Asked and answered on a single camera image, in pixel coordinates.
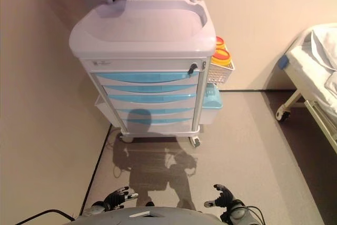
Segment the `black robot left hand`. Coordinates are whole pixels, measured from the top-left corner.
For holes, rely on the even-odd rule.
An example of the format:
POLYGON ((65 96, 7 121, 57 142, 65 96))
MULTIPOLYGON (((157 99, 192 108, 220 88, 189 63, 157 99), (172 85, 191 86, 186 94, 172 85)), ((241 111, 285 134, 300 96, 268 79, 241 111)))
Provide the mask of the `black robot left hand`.
POLYGON ((115 210, 120 207, 124 202, 135 200, 138 198, 139 194, 136 192, 129 192, 130 187, 122 187, 114 192, 110 193, 105 199, 104 203, 106 205, 107 211, 115 210))

